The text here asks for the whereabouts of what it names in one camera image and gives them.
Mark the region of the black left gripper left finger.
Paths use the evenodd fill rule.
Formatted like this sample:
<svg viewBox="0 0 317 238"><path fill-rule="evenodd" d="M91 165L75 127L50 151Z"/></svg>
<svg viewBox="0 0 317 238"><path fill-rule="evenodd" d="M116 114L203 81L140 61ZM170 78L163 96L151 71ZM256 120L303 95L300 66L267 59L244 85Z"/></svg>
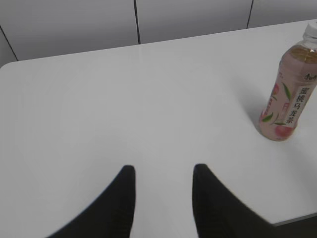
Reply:
<svg viewBox="0 0 317 238"><path fill-rule="evenodd" d="M52 238L128 238L135 213L135 168L125 165L82 213Z"/></svg>

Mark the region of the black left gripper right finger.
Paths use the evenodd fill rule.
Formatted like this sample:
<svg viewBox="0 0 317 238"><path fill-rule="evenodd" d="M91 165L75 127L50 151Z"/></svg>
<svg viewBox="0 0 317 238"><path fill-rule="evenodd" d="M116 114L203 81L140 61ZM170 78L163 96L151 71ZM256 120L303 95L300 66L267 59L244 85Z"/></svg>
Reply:
<svg viewBox="0 0 317 238"><path fill-rule="evenodd" d="M193 171L193 214L200 238L276 238L275 228L229 191L205 164Z"/></svg>

